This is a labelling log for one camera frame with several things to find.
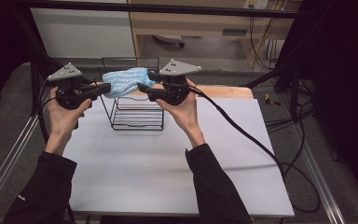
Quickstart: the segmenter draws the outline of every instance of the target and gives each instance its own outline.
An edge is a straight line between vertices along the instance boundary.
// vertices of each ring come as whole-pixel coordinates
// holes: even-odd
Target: robot teleoperation device
[[[161,99],[170,105],[179,105],[189,94],[185,75],[200,70],[199,66],[171,60],[158,73],[147,73],[164,89],[153,89],[142,83],[137,84],[138,89],[146,93],[152,102]],[[48,81],[57,81],[56,100],[66,109],[76,109],[85,100],[95,101],[98,96],[111,91],[111,83],[91,85],[94,82],[82,77],[82,73],[71,63],[49,76]]]

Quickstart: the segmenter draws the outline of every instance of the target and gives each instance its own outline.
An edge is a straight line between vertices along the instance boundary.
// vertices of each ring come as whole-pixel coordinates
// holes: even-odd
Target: person's left hand
[[[57,88],[50,91],[50,99],[56,97]],[[48,102],[48,113],[50,120],[50,138],[48,139],[47,152],[62,155],[67,142],[71,139],[72,130],[80,117],[84,117],[91,104],[91,99],[84,101],[78,109],[68,110],[61,107],[56,100]]]

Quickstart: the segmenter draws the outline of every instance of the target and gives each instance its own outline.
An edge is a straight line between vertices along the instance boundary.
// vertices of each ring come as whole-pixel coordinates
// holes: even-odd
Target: person's right hand
[[[187,80],[187,83],[190,86],[196,86],[189,79]],[[179,105],[169,105],[167,102],[160,99],[157,99],[156,103],[173,116],[178,126],[187,134],[193,147],[197,147],[205,143],[199,126],[197,99],[194,92],[190,92],[185,100]]]

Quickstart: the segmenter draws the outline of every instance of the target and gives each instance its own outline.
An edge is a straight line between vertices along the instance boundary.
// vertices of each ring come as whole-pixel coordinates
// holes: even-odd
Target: white surface
[[[271,148],[257,100],[214,99],[250,135]],[[199,120],[207,143],[234,182],[251,216],[294,212],[278,167],[232,128],[205,99]],[[164,131],[114,131],[100,101],[79,121],[64,156],[78,163],[70,204],[85,213],[197,214],[191,145],[165,113]]]
[[[126,0],[72,0],[127,3]],[[32,8],[50,57],[134,57],[128,12]]]

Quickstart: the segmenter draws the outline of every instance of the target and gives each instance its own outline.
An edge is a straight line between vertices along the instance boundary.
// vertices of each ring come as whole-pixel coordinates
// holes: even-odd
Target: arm
[[[180,105],[156,102],[172,114],[193,147],[186,152],[186,159],[193,172],[201,223],[252,223],[234,184],[205,143],[198,123],[195,94],[191,92]]]
[[[51,90],[50,98],[55,97],[56,90]],[[76,110],[66,110],[55,100],[48,103],[51,134],[46,149],[30,181],[7,211],[4,223],[62,223],[76,168],[76,163],[62,157],[62,153],[77,119],[90,103],[87,100]]]

